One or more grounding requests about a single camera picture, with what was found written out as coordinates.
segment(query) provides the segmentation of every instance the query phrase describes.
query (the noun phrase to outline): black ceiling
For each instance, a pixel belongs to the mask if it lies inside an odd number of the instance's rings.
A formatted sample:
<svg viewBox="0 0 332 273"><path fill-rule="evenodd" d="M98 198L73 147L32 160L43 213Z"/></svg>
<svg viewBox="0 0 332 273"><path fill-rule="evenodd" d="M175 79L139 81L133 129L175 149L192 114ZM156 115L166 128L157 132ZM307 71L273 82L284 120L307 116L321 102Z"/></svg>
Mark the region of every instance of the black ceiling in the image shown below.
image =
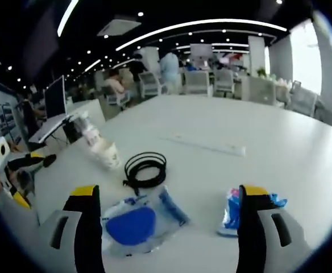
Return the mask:
<svg viewBox="0 0 332 273"><path fill-rule="evenodd" d="M22 48L34 25L42 13L51 3L46 0L34 1L28 7L27 1L13 1L7 7L8 12L0 22L0 81L13 89L20 89L28 83L18 83L18 77L24 78L21 73L20 57ZM52 81L52 74L58 77L62 74L70 75L69 79L78 76L84 69L97 59L101 59L98 67L109 67L117 61L127 60L137 46L152 45L162 49L172 49L176 43L180 46L190 43L199 43L201 39L205 43L239 43L248 44L248 33L236 31L252 31L257 35L259 32L270 36L264 36L266 44L280 39L288 34L269 27L241 23L210 23L198 24L189 27L177 28L162 32L152 37L143 39L118 52L115 49L122 44L142 36L151 31L179 23L203 19L233 18L249 19L276 24L290 30L309 16L309 8L302 1L283 0L279 5L276 0L255 1L225 1L200 2L162 2L157 1L124 1L106 0L79 0L73 10L62 36L59 38L59 51L44 66L35 83L46 86ZM144 16L137 17L138 12ZM127 15L137 18L142 24L122 36L111 36L107 39L97 36L99 31L114 17L114 15ZM245 50L245 48L233 47L233 49Z"/></svg>

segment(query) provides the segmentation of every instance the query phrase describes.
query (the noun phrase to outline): black cable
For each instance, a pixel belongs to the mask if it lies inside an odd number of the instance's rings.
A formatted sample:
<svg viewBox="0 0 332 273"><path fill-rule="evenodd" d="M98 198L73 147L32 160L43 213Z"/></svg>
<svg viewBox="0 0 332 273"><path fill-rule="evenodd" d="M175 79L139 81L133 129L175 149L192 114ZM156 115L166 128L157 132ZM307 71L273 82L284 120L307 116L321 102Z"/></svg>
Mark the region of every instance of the black cable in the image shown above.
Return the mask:
<svg viewBox="0 0 332 273"><path fill-rule="evenodd" d="M127 180L123 181L123 186L129 186L134 193L139 195L139 188L154 188L166 179L166 158L158 152L142 152L131 157L124 165L124 172ZM159 174L148 180L138 180L139 171L146 168L157 168Z"/></svg>

